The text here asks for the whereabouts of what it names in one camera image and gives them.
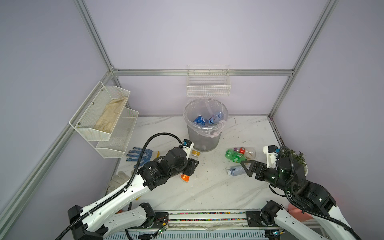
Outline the yellow cap orange bottle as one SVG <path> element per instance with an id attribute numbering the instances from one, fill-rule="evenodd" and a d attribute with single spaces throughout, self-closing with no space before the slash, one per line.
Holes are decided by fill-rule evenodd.
<path id="1" fill-rule="evenodd" d="M 190 157 L 188 158 L 188 163 L 186 168 L 182 171 L 180 174 L 181 180 L 184 183 L 188 183 L 190 180 L 190 176 L 192 176 L 199 165 L 199 157 L 200 157 L 200 152 L 196 150 L 192 150 Z"/>

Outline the white cap blue label bottle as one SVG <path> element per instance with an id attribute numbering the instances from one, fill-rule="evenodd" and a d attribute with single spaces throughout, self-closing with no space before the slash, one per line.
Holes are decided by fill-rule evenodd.
<path id="1" fill-rule="evenodd" d="M 207 121 L 203 116 L 199 115 L 193 120 L 193 124 L 198 127 L 206 127 Z"/>

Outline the colourful label clear bottle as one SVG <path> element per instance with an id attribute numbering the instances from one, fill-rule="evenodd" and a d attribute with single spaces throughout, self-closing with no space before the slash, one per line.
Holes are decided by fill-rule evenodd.
<path id="1" fill-rule="evenodd" d="M 208 119 L 208 124 L 210 126 L 217 125 L 220 121 L 224 120 L 224 118 L 225 114 L 222 111 L 217 111 Z"/>

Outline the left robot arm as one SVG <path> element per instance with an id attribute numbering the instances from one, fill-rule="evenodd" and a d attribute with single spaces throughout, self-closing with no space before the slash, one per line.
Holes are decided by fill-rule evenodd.
<path id="1" fill-rule="evenodd" d="M 70 225 L 57 236 L 58 240 L 68 232 L 72 232 L 75 240 L 103 240 L 132 227 L 148 228 L 153 225 L 156 214 L 149 203 L 142 203 L 125 212 L 121 211 L 122 208 L 164 185 L 174 176 L 191 176 L 199 164 L 197 160 L 190 158 L 194 143 L 185 139 L 179 140 L 179 146 L 169 150 L 165 156 L 140 166 L 149 143 L 160 136 L 163 136 L 163 133 L 155 134 L 146 141 L 133 174 L 127 182 L 88 206 L 76 205 L 69 209 Z"/>

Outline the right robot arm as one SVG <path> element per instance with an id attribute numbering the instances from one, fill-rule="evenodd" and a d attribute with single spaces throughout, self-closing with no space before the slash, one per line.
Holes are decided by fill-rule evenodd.
<path id="1" fill-rule="evenodd" d="M 241 166 L 249 177 L 269 183 L 271 188 L 283 191 L 282 197 L 312 216 L 332 240 L 358 240 L 359 235 L 348 224 L 335 199 L 323 186 L 308 181 L 305 168 L 294 158 L 292 151 L 282 146 L 268 146 L 267 163 L 242 161 Z M 265 227 L 278 226 L 300 240 L 322 240 L 323 236 L 293 217 L 281 204 L 268 201 L 257 217 Z"/>

